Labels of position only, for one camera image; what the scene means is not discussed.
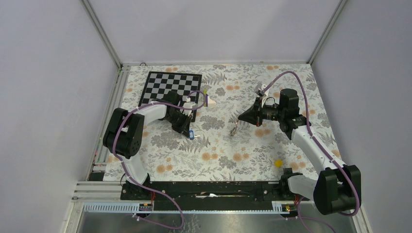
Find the blue tag key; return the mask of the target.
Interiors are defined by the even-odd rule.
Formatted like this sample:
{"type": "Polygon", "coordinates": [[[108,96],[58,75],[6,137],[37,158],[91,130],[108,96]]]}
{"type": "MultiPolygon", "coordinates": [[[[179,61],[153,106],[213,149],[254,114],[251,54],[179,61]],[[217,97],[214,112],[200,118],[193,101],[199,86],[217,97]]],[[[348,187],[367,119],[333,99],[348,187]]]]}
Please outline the blue tag key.
{"type": "Polygon", "coordinates": [[[189,139],[190,140],[194,140],[197,137],[199,137],[199,135],[196,135],[193,130],[189,130],[189,139]]]}

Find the metal keyring with keys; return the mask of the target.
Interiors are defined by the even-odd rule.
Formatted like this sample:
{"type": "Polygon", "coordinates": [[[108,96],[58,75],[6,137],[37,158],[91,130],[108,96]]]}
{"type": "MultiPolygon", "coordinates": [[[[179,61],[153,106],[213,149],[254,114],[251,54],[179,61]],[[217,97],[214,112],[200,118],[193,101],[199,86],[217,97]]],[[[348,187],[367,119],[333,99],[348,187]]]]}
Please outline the metal keyring with keys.
{"type": "Polygon", "coordinates": [[[238,130],[239,120],[236,120],[233,129],[230,131],[229,135],[234,136],[238,130]]]}

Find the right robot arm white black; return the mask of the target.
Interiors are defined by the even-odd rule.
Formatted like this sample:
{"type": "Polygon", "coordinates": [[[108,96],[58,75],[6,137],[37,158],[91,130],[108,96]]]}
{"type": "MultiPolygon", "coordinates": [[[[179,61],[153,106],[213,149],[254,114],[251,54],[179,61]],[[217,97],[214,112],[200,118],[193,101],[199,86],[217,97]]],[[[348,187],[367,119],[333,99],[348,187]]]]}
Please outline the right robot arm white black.
{"type": "Polygon", "coordinates": [[[285,200],[297,194],[310,199],[323,215],[349,215],[350,210],[355,215],[361,206],[360,170],[332,155],[316,138],[311,123],[300,114],[296,90],[281,90],[278,103],[268,105],[265,101],[263,96],[257,97],[238,120],[257,127],[264,120],[277,121],[281,131],[302,150],[318,174],[314,180],[299,172],[286,172],[279,182],[279,195],[285,200]]]}

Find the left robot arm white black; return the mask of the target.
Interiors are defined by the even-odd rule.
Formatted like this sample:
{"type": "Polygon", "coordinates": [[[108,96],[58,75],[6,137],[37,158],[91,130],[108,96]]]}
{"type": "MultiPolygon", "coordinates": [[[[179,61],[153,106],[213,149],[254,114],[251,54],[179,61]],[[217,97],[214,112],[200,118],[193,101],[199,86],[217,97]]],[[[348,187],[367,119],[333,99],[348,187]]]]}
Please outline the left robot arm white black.
{"type": "Polygon", "coordinates": [[[161,99],[128,111],[116,108],[106,127],[103,146],[120,160],[127,181],[133,183],[132,193],[140,200],[149,197],[151,187],[145,183],[149,174],[137,157],[142,145],[144,127],[157,120],[166,120],[172,130],[190,138],[190,123],[196,102],[170,91],[161,99]]]}

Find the green white small block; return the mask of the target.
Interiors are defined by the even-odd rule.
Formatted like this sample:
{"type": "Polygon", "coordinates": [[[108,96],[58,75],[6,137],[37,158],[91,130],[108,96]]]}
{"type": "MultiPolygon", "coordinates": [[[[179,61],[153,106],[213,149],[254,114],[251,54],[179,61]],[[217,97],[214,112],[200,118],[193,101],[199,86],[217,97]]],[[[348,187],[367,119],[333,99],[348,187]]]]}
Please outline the green white small block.
{"type": "Polygon", "coordinates": [[[205,98],[204,98],[204,107],[214,107],[214,106],[216,106],[216,102],[211,99],[211,97],[209,96],[206,89],[204,89],[203,93],[204,93],[204,96],[205,96],[205,98]]]}

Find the floral patterned mat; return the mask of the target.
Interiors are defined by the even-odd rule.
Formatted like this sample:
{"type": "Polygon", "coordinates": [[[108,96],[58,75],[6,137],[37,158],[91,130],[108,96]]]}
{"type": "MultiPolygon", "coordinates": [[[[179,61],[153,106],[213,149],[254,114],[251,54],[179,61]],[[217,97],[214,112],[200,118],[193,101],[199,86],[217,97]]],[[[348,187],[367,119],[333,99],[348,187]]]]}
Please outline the floral patterned mat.
{"type": "Polygon", "coordinates": [[[284,88],[297,90],[301,114],[309,117],[317,138],[331,154],[340,157],[308,64],[133,66],[127,73],[123,109],[138,106],[150,71],[201,74],[201,89],[216,102],[214,107],[197,111],[190,125],[199,135],[194,140],[173,131],[167,121],[157,120],[144,127],[137,157],[152,181],[274,181],[289,167],[316,179],[309,159],[276,121],[265,121],[261,127],[239,122],[236,134],[229,135],[237,116],[253,104],[259,83],[272,84],[269,103],[277,102],[284,88]],[[281,168],[275,167],[276,160],[283,161],[281,168]]]}

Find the black white chessboard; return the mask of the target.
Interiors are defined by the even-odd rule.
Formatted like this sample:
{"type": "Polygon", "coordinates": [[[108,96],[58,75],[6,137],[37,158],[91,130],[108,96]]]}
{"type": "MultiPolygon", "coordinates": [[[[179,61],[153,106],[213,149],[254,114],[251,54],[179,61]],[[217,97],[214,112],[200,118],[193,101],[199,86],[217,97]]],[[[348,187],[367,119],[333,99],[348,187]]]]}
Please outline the black white chessboard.
{"type": "Polygon", "coordinates": [[[199,103],[201,81],[201,74],[150,71],[138,105],[165,100],[188,108],[199,103]]]}

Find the yellow small cube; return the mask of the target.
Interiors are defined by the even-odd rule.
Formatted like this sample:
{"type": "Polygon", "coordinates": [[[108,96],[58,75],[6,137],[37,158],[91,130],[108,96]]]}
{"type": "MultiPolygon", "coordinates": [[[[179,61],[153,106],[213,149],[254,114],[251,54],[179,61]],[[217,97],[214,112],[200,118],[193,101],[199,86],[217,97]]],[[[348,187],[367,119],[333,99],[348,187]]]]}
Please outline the yellow small cube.
{"type": "Polygon", "coordinates": [[[282,160],[276,160],[274,162],[274,165],[275,165],[276,168],[281,168],[282,165],[283,165],[283,161],[282,160]]]}

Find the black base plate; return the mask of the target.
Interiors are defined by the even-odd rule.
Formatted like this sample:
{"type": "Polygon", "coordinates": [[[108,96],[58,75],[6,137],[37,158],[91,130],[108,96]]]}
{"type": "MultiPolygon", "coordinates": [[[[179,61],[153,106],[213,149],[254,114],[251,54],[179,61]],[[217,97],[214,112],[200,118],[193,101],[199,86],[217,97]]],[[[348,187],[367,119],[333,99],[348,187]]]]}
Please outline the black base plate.
{"type": "Polygon", "coordinates": [[[146,188],[142,188],[126,181],[122,185],[120,199],[150,202],[167,200],[179,204],[183,200],[195,198],[220,198],[249,202],[276,201],[293,206],[299,198],[279,182],[148,182],[145,186],[146,188]]]}

